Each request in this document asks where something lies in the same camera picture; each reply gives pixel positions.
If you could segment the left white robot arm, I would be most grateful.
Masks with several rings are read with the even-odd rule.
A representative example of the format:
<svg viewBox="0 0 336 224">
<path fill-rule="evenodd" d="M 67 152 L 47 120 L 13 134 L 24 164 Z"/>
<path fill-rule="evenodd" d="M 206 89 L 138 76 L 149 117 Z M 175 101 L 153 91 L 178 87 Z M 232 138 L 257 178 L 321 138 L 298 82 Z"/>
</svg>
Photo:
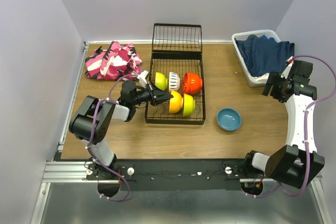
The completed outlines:
<svg viewBox="0 0 336 224">
<path fill-rule="evenodd" d="M 151 82 L 144 87 L 132 80 L 122 84 L 118 102 L 87 96 L 70 119 L 69 131 L 85 143 L 89 154 L 104 179 L 112 179 L 117 173 L 117 157 L 107 144 L 106 134 L 111 120 L 129 122 L 136 106 L 150 103 L 153 106 L 166 102 L 173 96 Z"/>
</svg>

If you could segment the white pink bowl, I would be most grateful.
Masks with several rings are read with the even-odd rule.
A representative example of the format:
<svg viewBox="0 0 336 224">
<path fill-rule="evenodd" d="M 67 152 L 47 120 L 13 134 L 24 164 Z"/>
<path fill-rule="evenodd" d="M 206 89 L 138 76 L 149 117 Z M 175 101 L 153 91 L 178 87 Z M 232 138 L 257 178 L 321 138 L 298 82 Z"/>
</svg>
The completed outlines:
<svg viewBox="0 0 336 224">
<path fill-rule="evenodd" d="M 171 91 L 178 91 L 180 88 L 180 77 L 175 72 L 169 72 L 169 81 L 168 81 L 168 89 Z"/>
</svg>

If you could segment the yellow orange bowl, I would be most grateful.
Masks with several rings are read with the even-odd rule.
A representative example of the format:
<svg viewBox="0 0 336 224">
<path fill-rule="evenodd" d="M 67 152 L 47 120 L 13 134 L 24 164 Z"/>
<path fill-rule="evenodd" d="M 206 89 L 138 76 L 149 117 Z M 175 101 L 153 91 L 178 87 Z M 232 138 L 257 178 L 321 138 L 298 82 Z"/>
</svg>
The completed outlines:
<svg viewBox="0 0 336 224">
<path fill-rule="evenodd" d="M 173 96 L 172 98 L 170 98 L 170 102 L 169 102 L 169 114 L 175 114 L 178 111 L 180 111 L 180 109 L 183 106 L 183 98 L 181 96 L 181 94 L 177 91 L 171 91 L 171 95 Z"/>
</svg>

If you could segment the lime green bowl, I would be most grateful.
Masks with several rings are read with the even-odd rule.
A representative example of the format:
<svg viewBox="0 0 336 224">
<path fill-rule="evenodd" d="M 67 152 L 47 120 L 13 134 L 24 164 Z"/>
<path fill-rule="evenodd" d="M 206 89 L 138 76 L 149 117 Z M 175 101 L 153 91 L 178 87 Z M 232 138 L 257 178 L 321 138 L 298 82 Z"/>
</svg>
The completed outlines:
<svg viewBox="0 0 336 224">
<path fill-rule="evenodd" d="M 165 91 L 168 88 L 168 81 L 168 78 L 163 73 L 155 73 L 155 86 L 160 90 Z"/>
<path fill-rule="evenodd" d="M 187 117 L 193 114 L 195 110 L 195 100 L 189 94 L 183 94 L 182 116 Z"/>
</svg>

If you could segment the blue bowl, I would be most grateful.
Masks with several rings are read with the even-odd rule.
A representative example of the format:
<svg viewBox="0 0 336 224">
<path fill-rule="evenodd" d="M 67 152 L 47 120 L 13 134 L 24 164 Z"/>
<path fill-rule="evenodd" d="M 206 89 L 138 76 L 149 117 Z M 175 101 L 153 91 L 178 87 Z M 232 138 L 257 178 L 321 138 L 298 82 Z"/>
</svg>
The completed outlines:
<svg viewBox="0 0 336 224">
<path fill-rule="evenodd" d="M 217 114 L 217 123 L 225 131 L 235 131 L 241 126 L 240 114 L 232 108 L 223 108 Z"/>
</svg>

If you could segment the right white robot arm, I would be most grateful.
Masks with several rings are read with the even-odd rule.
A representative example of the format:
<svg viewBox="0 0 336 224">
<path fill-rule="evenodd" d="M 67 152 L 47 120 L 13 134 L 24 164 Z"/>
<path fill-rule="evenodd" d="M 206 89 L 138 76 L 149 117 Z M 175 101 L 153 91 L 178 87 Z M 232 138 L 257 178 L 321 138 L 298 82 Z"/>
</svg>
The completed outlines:
<svg viewBox="0 0 336 224">
<path fill-rule="evenodd" d="M 259 172 L 298 189 L 305 188 L 325 165 L 314 143 L 313 112 L 317 101 L 317 88 L 310 85 L 313 64 L 290 58 L 282 73 L 271 72 L 262 94 L 283 103 L 288 113 L 285 145 L 266 155 L 250 151 L 241 165 L 249 178 Z"/>
</svg>

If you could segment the orange bowl top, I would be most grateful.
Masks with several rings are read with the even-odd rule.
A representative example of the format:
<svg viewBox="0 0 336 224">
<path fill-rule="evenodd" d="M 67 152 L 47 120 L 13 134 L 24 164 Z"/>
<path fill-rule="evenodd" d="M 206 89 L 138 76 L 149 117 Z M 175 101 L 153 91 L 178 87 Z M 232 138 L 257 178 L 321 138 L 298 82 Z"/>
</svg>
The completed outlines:
<svg viewBox="0 0 336 224">
<path fill-rule="evenodd" d="M 188 73 L 189 94 L 197 94 L 203 87 L 203 80 L 195 73 Z"/>
</svg>

